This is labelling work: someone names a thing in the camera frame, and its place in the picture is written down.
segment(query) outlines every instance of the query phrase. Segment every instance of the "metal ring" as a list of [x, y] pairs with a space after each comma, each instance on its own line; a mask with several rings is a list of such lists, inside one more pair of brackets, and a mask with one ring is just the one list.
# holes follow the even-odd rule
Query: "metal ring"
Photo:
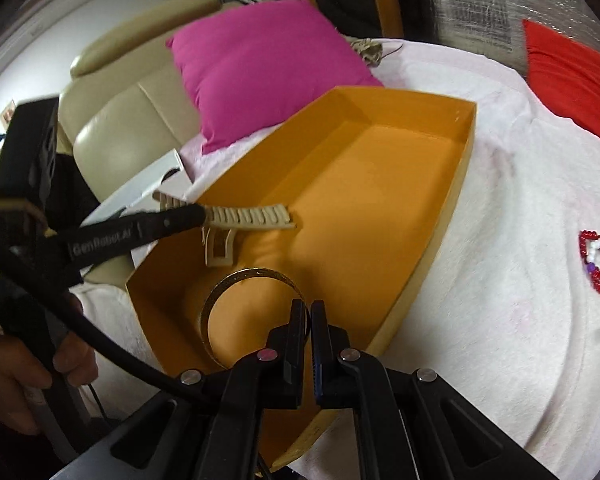
[[267, 269], [266, 267], [251, 267], [249, 269], [236, 270], [232, 272], [228, 276], [225, 276], [220, 282], [211, 290], [208, 297], [205, 300], [205, 304], [202, 306], [202, 311], [200, 312], [200, 335], [202, 338], [202, 346], [205, 348], [206, 353], [209, 354], [216, 364], [221, 366], [222, 368], [226, 368], [214, 354], [213, 349], [211, 348], [211, 341], [209, 341], [209, 317], [211, 316], [211, 311], [213, 310], [214, 305], [222, 296], [229, 287], [235, 285], [236, 283], [243, 282], [244, 280], [248, 280], [249, 278], [271, 278], [272, 280], [278, 280], [279, 282], [284, 283], [291, 287], [294, 292], [298, 295], [298, 297], [304, 303], [304, 307], [306, 306], [306, 300], [300, 292], [300, 289], [296, 286], [294, 282], [291, 281], [287, 276], [282, 274], [282, 272], [278, 272], [277, 270]]

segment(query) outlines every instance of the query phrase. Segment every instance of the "human hand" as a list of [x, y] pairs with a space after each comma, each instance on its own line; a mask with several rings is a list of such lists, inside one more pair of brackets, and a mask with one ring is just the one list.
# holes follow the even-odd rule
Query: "human hand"
[[[73, 294], [71, 302], [82, 310]], [[54, 355], [54, 368], [66, 375], [71, 386], [96, 380], [98, 365], [95, 352], [75, 333], [70, 332]], [[24, 343], [0, 329], [0, 422], [19, 433], [40, 432], [24, 396], [23, 386], [45, 390], [51, 387], [51, 373], [34, 357]]]

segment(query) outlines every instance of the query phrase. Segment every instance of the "pillow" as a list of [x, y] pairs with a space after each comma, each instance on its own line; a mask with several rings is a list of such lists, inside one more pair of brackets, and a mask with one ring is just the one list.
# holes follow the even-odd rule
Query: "pillow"
[[523, 25], [529, 87], [554, 114], [600, 137], [600, 53], [539, 23]]
[[200, 111], [205, 154], [287, 120], [334, 86], [382, 86], [305, 0], [226, 10], [166, 44]]

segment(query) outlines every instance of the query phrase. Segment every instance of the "magenta cushion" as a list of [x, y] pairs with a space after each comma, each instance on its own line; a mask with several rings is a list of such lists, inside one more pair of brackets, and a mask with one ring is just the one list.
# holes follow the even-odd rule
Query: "magenta cushion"
[[334, 86], [382, 86], [305, 0], [265, 2], [196, 20], [167, 47], [200, 111], [202, 153], [287, 120]]

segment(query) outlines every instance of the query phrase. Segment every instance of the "white wall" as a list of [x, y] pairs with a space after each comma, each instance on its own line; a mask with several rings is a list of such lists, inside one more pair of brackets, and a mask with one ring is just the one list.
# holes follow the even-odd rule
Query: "white wall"
[[[58, 94], [75, 56], [115, 25], [166, 0], [91, 0], [33, 41], [0, 74], [0, 112], [19, 101]], [[4, 129], [0, 123], [0, 133]]]

